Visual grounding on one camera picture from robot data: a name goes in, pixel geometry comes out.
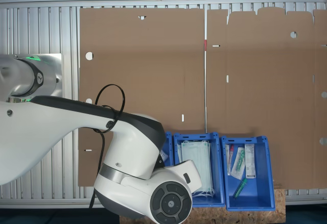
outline plywood surface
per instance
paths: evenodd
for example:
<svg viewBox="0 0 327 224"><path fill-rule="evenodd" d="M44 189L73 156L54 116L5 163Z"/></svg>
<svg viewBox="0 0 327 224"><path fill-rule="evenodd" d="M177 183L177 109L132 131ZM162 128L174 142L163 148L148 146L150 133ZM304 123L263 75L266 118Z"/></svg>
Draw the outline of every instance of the plywood surface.
<svg viewBox="0 0 327 224"><path fill-rule="evenodd" d="M229 212L226 208L192 208L184 224L214 223L214 224L266 224L283 223L286 221L285 190L275 190L275 211L239 211ZM121 224L151 224L149 218L132 220L120 217Z"/></svg>

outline aluminum profile table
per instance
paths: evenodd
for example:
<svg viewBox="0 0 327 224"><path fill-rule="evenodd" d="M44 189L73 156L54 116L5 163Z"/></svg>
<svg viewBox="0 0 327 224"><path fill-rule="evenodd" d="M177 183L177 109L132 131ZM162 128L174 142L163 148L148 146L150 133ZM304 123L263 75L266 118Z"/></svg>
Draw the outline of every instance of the aluminum profile table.
<svg viewBox="0 0 327 224"><path fill-rule="evenodd" d="M327 0L0 0L0 54L61 53L63 96L78 100L82 7L202 8L206 39L210 9L227 9L228 15L257 12L262 7L313 13L314 9L326 10ZM77 141L77 131L71 132L31 171L0 186L0 208L88 207L93 187L78 186ZM327 189L286 190L287 205L317 203L327 203ZM96 199L95 207L101 206Z"/></svg>

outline hole in cardboard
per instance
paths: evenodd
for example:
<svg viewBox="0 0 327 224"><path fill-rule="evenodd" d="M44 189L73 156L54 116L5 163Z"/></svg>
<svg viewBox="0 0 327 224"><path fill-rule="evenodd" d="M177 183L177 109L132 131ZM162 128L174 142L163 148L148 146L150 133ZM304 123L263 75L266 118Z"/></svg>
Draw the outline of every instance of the hole in cardboard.
<svg viewBox="0 0 327 224"><path fill-rule="evenodd" d="M323 146L327 146L327 138L320 138L320 143Z"/></svg>
<svg viewBox="0 0 327 224"><path fill-rule="evenodd" d="M297 32L296 31L292 31L291 32L291 37L292 38L297 38Z"/></svg>
<svg viewBox="0 0 327 224"><path fill-rule="evenodd" d="M85 58L86 58L87 60L93 60L93 53L92 53L92 52L87 52L87 53L85 54Z"/></svg>

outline face mask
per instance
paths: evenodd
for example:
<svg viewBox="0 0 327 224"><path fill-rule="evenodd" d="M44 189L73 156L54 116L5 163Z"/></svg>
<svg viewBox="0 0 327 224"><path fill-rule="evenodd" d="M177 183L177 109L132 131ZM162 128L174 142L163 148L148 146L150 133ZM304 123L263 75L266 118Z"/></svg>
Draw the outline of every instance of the face mask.
<svg viewBox="0 0 327 224"><path fill-rule="evenodd" d="M194 196L213 196L210 143L208 141L184 141L181 143L181 156L183 161L192 160L194 162L201 177L202 187L196 191Z"/></svg>

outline blue plastic bin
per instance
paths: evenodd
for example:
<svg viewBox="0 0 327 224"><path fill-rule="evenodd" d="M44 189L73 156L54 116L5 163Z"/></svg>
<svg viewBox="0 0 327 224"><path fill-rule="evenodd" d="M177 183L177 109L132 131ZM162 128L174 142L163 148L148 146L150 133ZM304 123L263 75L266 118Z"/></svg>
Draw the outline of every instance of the blue plastic bin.
<svg viewBox="0 0 327 224"><path fill-rule="evenodd" d="M173 166L174 165L174 157L173 157L173 142L172 142L172 133L166 132L166 142L163 145L162 150L165 154L168 155L166 161L164 161L165 166Z"/></svg>
<svg viewBox="0 0 327 224"><path fill-rule="evenodd" d="M225 185L225 201L228 211L274 211L275 196L272 181L272 171L270 164L270 153L267 137L253 138L220 138L223 152L223 171ZM231 168L234 164L238 147L245 144L254 144L254 160L256 178L247 179L247 184L243 188L237 199L233 195L241 181L231 175L227 175L227 161L225 145L234 144L234 153L231 158Z"/></svg>
<svg viewBox="0 0 327 224"><path fill-rule="evenodd" d="M174 160L175 164L179 164L177 145L183 141L202 141L210 142L210 161L211 171L214 185L214 197L199 196L193 198L193 207L224 207L224 187L223 187L223 174L220 158L220 143L218 133L205 133L202 135L181 135L174 134Z"/></svg>

